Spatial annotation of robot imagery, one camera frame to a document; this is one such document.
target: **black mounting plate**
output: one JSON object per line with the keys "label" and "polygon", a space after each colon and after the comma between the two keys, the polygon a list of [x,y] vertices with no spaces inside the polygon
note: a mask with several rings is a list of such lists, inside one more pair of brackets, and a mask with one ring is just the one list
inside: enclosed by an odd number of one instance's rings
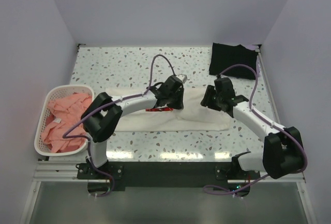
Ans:
{"label": "black mounting plate", "polygon": [[[202,188],[205,185],[229,189],[228,180],[260,177],[254,171],[227,177],[230,166],[231,162],[108,162],[102,170],[114,177],[115,191],[124,191],[126,187]],[[76,167],[79,180],[108,179],[94,172],[89,163],[80,163]]]}

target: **cable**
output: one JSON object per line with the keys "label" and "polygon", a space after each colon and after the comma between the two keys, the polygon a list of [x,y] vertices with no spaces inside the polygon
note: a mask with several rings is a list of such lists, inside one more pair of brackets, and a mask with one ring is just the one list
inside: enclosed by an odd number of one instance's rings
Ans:
{"label": "cable", "polygon": [[174,68],[173,66],[171,65],[170,61],[162,54],[157,54],[156,56],[153,57],[153,60],[152,60],[152,63],[151,63],[151,72],[150,72],[150,75],[149,75],[149,84],[148,84],[148,87],[146,88],[146,91],[143,93],[143,94],[135,94],[135,95],[131,95],[131,96],[126,96],[126,97],[123,97],[122,99],[118,99],[118,100],[115,100],[115,101],[112,101],[110,103],[107,103],[107,104],[104,104],[100,107],[98,107],[97,109],[93,110],[91,113],[89,113],[87,116],[85,116],[84,118],[82,118],[79,122],[77,122],[76,124],[74,124],[71,128],[69,128],[62,136],[63,139],[73,139],[73,138],[85,138],[88,140],[88,145],[87,145],[87,153],[88,153],[88,156],[89,156],[89,161],[91,162],[91,165],[92,165],[92,168],[102,174],[102,175],[105,175],[107,176],[110,180],[111,180],[111,188],[105,192],[105,193],[102,193],[100,195],[96,195],[96,197],[104,197],[108,194],[110,194],[114,187],[115,187],[115,180],[113,178],[113,176],[111,174],[108,174],[106,172],[103,172],[101,170],[99,170],[98,168],[96,168],[96,166],[93,164],[93,159],[92,159],[92,156],[91,156],[91,142],[92,140],[90,139],[90,137],[86,136],[86,135],[68,135],[69,133],[71,133],[75,128],[77,128],[79,125],[81,125],[82,123],[84,123],[84,121],[86,121],[88,118],[90,118],[92,115],[94,115],[95,113],[101,111],[102,109],[104,108],[107,108],[113,104],[116,104],[118,102],[121,102],[123,100],[128,100],[128,99],[132,99],[132,98],[136,98],[136,97],[140,97],[140,96],[144,96],[147,94],[147,92],[150,90],[151,86],[152,86],[152,80],[153,80],[153,67],[154,67],[154,62],[155,62],[155,59],[157,57],[163,57],[167,62],[168,64],[170,65],[170,68],[172,70],[172,73],[173,75],[175,76],[175,71],[174,71]]}
{"label": "cable", "polygon": [[[253,96],[255,94],[255,91],[257,89],[257,86],[258,86],[258,75],[257,73],[255,72],[255,70],[253,70],[251,67],[247,66],[247,65],[244,65],[244,64],[237,64],[237,65],[232,65],[230,67],[228,67],[227,69],[225,69],[224,71],[222,71],[219,75],[222,75],[224,74],[225,72],[227,72],[228,70],[231,70],[232,68],[235,68],[235,67],[245,67],[247,69],[249,69],[250,71],[253,72],[254,76],[255,76],[255,85],[254,85],[254,88],[253,88],[253,91],[252,91],[252,94],[249,98],[249,109],[252,111],[253,114],[255,114],[256,117],[258,117],[259,119],[261,119],[263,122],[265,122],[266,124],[270,125],[271,127],[275,128],[276,130],[280,131],[281,133],[283,133],[284,135],[286,135],[288,138],[290,138],[294,144],[299,148],[300,152],[302,153],[302,156],[304,158],[304,165],[303,167],[296,171],[296,172],[293,172],[293,174],[295,173],[301,173],[303,172],[306,168],[307,168],[307,164],[308,164],[308,160],[307,160],[307,155],[304,151],[304,149],[302,148],[302,146],[299,144],[299,142],[293,138],[289,133],[285,132],[283,129],[273,125],[271,122],[269,122],[267,119],[265,119],[263,116],[261,116],[257,111],[255,111],[255,109],[252,107],[252,101],[253,101]],[[237,189],[235,191],[229,191],[228,189],[225,189],[223,187],[220,187],[220,186],[217,186],[217,185],[206,185],[203,187],[203,191],[207,194],[211,194],[211,195],[218,195],[218,196],[226,196],[226,195],[233,195],[233,194],[236,194],[240,191],[242,191],[243,189],[246,189],[248,187],[250,187],[251,185],[253,184],[256,184],[258,181],[262,180],[262,179],[265,179],[266,177],[268,177],[269,175],[266,174],[264,176],[261,176],[260,178],[254,180],[253,182],[245,185],[244,187],[240,188],[240,189]],[[208,191],[207,189],[208,188],[217,188],[217,189],[221,189],[221,190],[224,190],[226,192],[216,192],[216,191]]]}

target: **glass panel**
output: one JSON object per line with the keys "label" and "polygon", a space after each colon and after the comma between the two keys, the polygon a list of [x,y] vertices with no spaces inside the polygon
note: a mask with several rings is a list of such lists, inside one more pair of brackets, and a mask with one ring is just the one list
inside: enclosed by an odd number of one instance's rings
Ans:
{"label": "glass panel", "polygon": [[31,223],[307,223],[296,183],[258,183],[243,200],[198,188],[127,188],[104,198],[87,183],[42,183]]}

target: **white wall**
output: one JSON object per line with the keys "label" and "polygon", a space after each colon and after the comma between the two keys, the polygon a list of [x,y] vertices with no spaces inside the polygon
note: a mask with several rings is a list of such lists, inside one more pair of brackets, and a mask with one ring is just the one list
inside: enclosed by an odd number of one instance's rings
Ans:
{"label": "white wall", "polygon": [[261,43],[286,0],[55,0],[88,45]]}
{"label": "white wall", "polygon": [[18,223],[46,93],[69,81],[75,42],[54,0],[0,0],[0,219]]}
{"label": "white wall", "polygon": [[302,134],[320,223],[331,223],[330,42],[330,0],[288,0],[262,45],[280,118]]}

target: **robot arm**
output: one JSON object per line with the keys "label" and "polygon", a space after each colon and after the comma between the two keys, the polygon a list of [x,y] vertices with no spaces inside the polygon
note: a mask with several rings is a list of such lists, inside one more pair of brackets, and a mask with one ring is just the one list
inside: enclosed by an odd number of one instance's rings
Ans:
{"label": "robot arm", "polygon": [[209,85],[201,105],[226,112],[232,118],[244,123],[264,141],[263,152],[246,152],[232,157],[230,173],[265,171],[272,178],[277,179],[303,167],[304,160],[301,152],[292,142],[287,141],[286,135],[275,127],[287,132],[303,146],[299,131],[294,127],[285,128],[278,123],[274,123],[255,109],[259,116],[272,123],[274,127],[267,125],[250,110],[249,101],[246,97],[235,95],[229,78],[218,77],[215,80],[215,86]]}
{"label": "robot arm", "polygon": [[84,118],[98,107],[112,101],[119,102],[104,109],[105,115],[97,112],[89,117],[84,123],[84,129],[91,137],[91,157],[96,168],[107,163],[107,139],[114,133],[119,119],[127,114],[162,106],[173,109],[182,109],[184,96],[185,75],[170,76],[164,83],[157,83],[152,86],[146,94],[141,96],[114,96],[111,97],[103,92],[99,94],[84,112]]}

